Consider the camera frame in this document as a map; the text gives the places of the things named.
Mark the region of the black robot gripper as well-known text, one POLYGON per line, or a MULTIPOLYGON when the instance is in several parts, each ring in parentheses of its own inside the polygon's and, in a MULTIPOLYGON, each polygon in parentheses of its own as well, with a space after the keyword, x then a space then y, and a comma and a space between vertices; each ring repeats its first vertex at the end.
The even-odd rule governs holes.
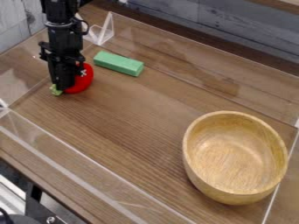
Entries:
POLYGON ((75 85, 78 64, 86 61, 83 50, 83 36, 90 30, 83 30, 87 22, 73 18, 69 23, 46 23, 49 29, 49 42, 41 42, 41 58, 49 62, 53 89, 65 91, 75 85))

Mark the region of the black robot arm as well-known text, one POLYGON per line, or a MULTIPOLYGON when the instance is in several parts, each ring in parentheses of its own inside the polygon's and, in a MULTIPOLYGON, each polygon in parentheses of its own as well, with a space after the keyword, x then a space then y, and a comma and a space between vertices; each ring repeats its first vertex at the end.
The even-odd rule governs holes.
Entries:
POLYGON ((77 18, 78 0, 41 0, 42 12, 46 14, 49 42, 42 41, 41 59, 49 63, 51 82, 57 89, 66 91, 75 86, 75 78, 85 72, 86 57, 83 37, 85 20, 77 18))

